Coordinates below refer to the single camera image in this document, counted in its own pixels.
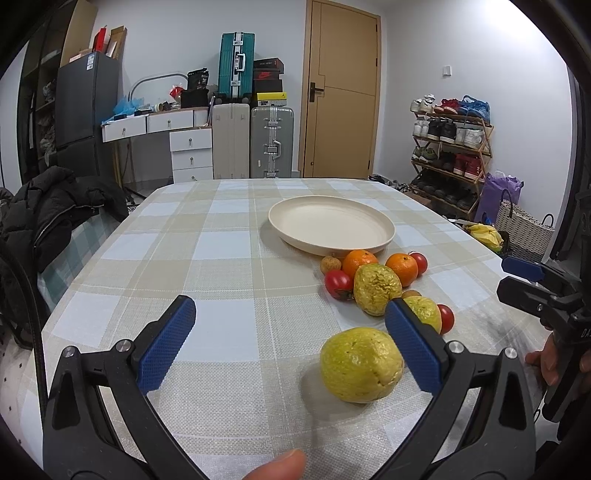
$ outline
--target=beige plate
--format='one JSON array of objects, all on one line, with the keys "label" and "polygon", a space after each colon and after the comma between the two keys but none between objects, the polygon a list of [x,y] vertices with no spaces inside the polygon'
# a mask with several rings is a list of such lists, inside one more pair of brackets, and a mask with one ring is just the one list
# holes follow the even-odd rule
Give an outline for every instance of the beige plate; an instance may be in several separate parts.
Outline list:
[{"label": "beige plate", "polygon": [[351,250],[383,250],[394,224],[382,212],[339,197],[311,195],[276,203],[269,222],[290,245],[314,255],[344,257]]}]

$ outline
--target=screw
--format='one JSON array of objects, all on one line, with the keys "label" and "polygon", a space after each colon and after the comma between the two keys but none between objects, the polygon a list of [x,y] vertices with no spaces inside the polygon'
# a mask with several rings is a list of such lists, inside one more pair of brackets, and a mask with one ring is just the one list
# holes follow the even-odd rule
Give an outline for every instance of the screw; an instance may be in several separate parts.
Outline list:
[{"label": "screw", "polygon": [[449,342],[449,351],[452,353],[462,353],[464,351],[464,346],[460,342]]},{"label": "screw", "polygon": [[507,358],[517,358],[517,350],[515,350],[513,347],[507,347],[504,351]]},{"label": "screw", "polygon": [[61,354],[66,358],[70,358],[72,355],[74,355],[75,352],[76,352],[76,347],[70,345],[70,346],[67,346],[66,348],[64,348],[61,351]]},{"label": "screw", "polygon": [[115,349],[118,352],[126,352],[131,348],[131,341],[129,340],[119,340],[115,345]]}]

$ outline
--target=basket handle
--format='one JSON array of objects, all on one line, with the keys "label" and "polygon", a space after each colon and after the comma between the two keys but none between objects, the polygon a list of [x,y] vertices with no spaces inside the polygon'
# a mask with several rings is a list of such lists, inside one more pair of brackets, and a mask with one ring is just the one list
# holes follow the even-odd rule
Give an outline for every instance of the basket handle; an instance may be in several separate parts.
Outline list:
[{"label": "basket handle", "polygon": [[513,200],[511,200],[511,194],[509,193],[509,190],[503,189],[503,191],[501,192],[501,203],[503,203],[503,195],[505,194],[505,192],[507,192],[507,196],[509,197],[509,204],[511,205],[509,207],[509,218],[513,218]]},{"label": "basket handle", "polygon": [[554,227],[554,215],[552,215],[551,213],[549,213],[548,215],[546,215],[546,216],[544,217],[544,220],[542,220],[542,225],[544,225],[544,222],[546,221],[546,219],[547,219],[548,217],[550,217],[550,218],[551,218],[551,220],[552,220],[552,223],[550,224],[550,228],[553,228],[553,227]]}]

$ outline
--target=gray suitcase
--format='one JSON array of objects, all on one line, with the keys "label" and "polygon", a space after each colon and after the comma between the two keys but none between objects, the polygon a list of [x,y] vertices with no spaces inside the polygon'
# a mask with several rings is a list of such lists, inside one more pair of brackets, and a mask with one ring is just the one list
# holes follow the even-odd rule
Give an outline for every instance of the gray suitcase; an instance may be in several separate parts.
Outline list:
[{"label": "gray suitcase", "polygon": [[212,114],[213,178],[248,178],[250,106],[214,105]]},{"label": "gray suitcase", "polygon": [[294,112],[285,106],[260,106],[251,112],[251,178],[290,179]]}]

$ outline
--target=beige suitcase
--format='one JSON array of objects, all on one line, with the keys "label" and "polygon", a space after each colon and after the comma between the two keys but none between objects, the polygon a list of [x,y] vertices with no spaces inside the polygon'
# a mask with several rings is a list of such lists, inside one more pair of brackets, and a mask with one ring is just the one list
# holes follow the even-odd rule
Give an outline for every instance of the beige suitcase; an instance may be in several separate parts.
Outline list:
[{"label": "beige suitcase", "polygon": [[214,105],[212,115],[213,178],[249,178],[250,106]]}]

